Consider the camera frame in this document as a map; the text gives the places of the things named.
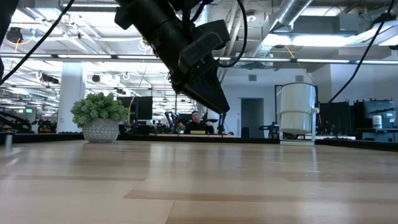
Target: pillar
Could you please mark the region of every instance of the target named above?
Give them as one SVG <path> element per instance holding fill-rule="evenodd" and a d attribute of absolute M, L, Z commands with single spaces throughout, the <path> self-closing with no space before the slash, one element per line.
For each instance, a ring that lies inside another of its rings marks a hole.
<path fill-rule="evenodd" d="M 84 99 L 86 90 L 86 73 L 81 62 L 64 62 L 62 65 L 61 92 L 58 109 L 57 133 L 81 132 L 72 122 L 70 112 L 74 102 Z"/>

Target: plant pot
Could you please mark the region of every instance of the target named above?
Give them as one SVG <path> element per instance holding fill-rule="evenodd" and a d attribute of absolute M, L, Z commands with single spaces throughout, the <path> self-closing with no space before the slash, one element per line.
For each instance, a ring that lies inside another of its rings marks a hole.
<path fill-rule="evenodd" d="M 83 136 L 89 142 L 113 142 L 118 134 L 119 124 L 111 119 L 97 118 L 83 127 Z"/>

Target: doorway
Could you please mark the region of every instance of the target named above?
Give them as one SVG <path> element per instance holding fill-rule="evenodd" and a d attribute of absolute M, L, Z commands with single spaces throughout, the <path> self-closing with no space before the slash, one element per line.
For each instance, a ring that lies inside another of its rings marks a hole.
<path fill-rule="evenodd" d="M 250 138 L 264 138 L 264 99 L 241 99 L 242 128 L 249 128 Z"/>

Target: man sitting at desk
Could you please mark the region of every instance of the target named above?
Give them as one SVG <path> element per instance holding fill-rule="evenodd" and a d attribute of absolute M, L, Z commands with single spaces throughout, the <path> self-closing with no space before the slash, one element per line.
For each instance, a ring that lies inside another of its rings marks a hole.
<path fill-rule="evenodd" d="M 214 129 L 210 122 L 200 121 L 199 113 L 192 112 L 192 122 L 189 122 L 186 127 L 180 127 L 179 130 L 184 130 L 184 134 L 191 134 L 191 131 L 206 131 L 206 134 L 213 134 Z"/>

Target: potted plant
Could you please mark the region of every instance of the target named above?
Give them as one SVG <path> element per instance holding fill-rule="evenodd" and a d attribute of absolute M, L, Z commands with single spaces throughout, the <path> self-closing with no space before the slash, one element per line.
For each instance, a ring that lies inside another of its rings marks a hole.
<path fill-rule="evenodd" d="M 75 102 L 70 112 L 73 122 L 83 128 L 89 142 L 113 142 L 119 134 L 119 121 L 128 118 L 129 110 L 114 95 L 89 94 L 85 100 Z"/>

